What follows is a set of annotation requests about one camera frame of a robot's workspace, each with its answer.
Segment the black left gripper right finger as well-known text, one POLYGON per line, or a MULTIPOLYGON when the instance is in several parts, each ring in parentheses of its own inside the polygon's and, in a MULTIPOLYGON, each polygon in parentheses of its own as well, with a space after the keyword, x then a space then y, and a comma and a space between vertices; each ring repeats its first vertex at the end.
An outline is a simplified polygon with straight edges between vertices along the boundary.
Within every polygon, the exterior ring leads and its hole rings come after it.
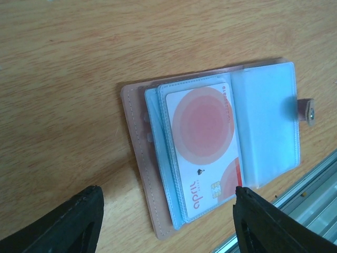
POLYGON ((305 228, 250 188, 235 189, 233 219, 240 252, 336 252, 336 245, 305 228))

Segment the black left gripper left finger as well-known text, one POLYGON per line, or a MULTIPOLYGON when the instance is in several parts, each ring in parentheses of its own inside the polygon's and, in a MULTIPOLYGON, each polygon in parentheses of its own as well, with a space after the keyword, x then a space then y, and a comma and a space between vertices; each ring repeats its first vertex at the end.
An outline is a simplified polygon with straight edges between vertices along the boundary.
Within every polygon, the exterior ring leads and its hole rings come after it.
POLYGON ((1 240, 1 252, 96 252, 104 214, 102 188, 89 186, 1 240))

